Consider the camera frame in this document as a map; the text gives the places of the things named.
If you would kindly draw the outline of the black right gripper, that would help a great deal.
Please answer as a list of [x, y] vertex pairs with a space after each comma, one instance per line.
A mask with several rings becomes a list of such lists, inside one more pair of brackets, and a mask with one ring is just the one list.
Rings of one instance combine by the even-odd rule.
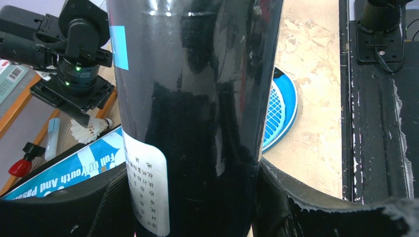
[[33, 96], [65, 113], [82, 127], [90, 122], [89, 110], [103, 109], [115, 86], [99, 76], [100, 65], [60, 58], [56, 74], [30, 88]]

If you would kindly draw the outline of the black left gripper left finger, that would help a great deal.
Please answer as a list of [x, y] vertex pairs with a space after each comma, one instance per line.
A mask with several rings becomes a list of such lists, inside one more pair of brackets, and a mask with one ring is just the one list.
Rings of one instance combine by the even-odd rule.
[[45, 197], [0, 202], [2, 237], [132, 237], [126, 165]]

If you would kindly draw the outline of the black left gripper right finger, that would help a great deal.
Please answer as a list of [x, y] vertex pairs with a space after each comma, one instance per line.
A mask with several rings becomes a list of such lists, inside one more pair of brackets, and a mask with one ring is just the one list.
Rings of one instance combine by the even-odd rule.
[[252, 231], [256, 237], [416, 237], [419, 201], [353, 203], [316, 190], [262, 159]]

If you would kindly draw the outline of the black shuttlecock tube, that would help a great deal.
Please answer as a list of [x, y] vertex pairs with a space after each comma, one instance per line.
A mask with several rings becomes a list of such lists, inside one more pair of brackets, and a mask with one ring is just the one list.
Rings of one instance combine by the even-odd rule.
[[109, 0], [138, 237], [245, 237], [283, 3]]

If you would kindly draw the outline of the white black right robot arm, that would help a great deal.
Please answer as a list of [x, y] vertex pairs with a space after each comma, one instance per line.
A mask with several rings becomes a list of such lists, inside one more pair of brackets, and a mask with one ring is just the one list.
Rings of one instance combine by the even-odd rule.
[[103, 109], [114, 86], [101, 77], [113, 55], [107, 13], [88, 0], [67, 0], [59, 16], [6, 5], [0, 11], [0, 56], [41, 77], [30, 92], [83, 127]]

